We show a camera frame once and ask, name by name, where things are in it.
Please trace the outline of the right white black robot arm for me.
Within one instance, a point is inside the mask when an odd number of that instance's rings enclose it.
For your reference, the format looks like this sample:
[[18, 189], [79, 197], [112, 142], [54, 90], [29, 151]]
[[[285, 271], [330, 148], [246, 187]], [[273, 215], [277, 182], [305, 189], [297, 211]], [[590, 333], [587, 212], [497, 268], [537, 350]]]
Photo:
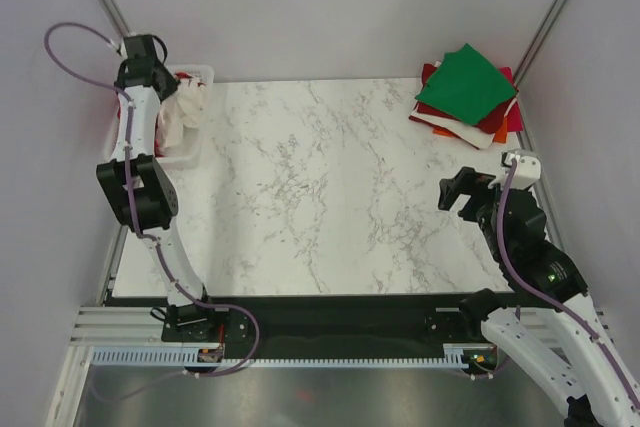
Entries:
[[508, 154], [502, 164], [502, 177], [463, 167], [441, 180], [438, 207], [448, 211], [467, 196], [460, 217], [479, 226], [510, 288], [535, 308], [561, 351], [530, 333], [488, 288], [461, 302], [460, 333], [504, 352], [550, 398], [565, 425], [638, 425], [639, 384], [600, 323], [577, 266], [546, 238], [545, 212], [530, 191], [540, 162]]

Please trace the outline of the white coca-cola t-shirt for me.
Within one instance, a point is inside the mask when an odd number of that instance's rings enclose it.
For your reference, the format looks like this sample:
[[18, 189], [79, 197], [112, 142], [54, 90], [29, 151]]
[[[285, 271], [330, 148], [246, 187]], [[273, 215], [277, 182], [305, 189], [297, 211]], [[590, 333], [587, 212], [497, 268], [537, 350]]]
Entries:
[[186, 129], [198, 129], [204, 114], [206, 85], [184, 79], [177, 91], [162, 102], [156, 122], [156, 148], [164, 155], [179, 147]]

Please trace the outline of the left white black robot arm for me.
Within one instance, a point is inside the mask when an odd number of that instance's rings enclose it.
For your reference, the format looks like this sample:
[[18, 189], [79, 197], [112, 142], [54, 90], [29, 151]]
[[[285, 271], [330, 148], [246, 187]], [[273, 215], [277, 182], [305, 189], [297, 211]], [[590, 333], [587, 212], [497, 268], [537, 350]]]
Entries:
[[178, 80], [158, 56], [163, 43], [153, 34], [125, 37], [113, 87], [120, 123], [110, 160], [96, 168], [97, 180], [117, 221], [145, 246], [160, 271], [167, 307], [151, 310], [163, 323], [165, 342], [216, 342], [221, 315], [207, 308], [204, 282], [195, 273], [179, 236], [179, 201], [155, 156], [161, 103], [178, 90]]

